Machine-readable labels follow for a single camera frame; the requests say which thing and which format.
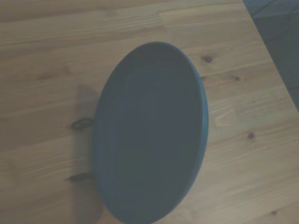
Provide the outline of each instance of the tiled floor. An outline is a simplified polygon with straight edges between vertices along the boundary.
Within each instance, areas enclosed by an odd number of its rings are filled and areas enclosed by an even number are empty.
[[[291,15],[262,16],[253,19],[299,110],[299,7]]]

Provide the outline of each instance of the wood grain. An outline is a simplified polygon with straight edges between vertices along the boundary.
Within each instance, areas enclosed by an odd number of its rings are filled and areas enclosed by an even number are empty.
[[[0,0],[0,223],[120,224],[92,181],[92,117],[135,47],[180,47],[202,77],[209,141],[192,189],[157,224],[295,224],[299,115],[241,0]]]

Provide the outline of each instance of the blue plate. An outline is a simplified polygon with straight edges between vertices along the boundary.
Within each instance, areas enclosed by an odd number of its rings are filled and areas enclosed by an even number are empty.
[[[171,212],[192,186],[208,134],[201,79],[178,48],[144,44],[109,77],[94,120],[93,175],[108,210],[126,224]]]

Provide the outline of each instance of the wooden table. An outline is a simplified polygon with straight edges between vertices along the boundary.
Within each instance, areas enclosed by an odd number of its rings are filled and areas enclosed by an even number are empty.
[[[1,0],[0,223],[118,223],[67,180],[89,170],[91,134],[69,125],[151,41],[191,58],[210,114],[198,178],[157,223],[298,223],[299,115],[241,0]]]

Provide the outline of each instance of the oval plate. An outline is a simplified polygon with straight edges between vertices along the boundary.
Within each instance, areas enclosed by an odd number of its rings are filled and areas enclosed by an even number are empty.
[[[109,77],[94,124],[93,174],[108,210],[126,224],[172,211],[207,142],[206,95],[190,60],[163,42],[131,51]]]

